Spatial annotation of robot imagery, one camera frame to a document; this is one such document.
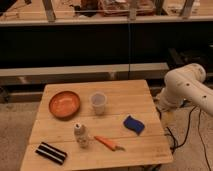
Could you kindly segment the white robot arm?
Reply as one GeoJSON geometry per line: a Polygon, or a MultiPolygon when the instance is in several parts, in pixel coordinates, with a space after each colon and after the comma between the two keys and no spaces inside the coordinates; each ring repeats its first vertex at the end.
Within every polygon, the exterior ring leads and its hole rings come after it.
{"type": "Polygon", "coordinates": [[[205,79],[206,71],[197,63],[172,69],[165,74],[165,86],[156,95],[163,127],[171,123],[173,111],[179,108],[184,100],[192,102],[213,117],[213,89],[204,84],[205,79]]]}

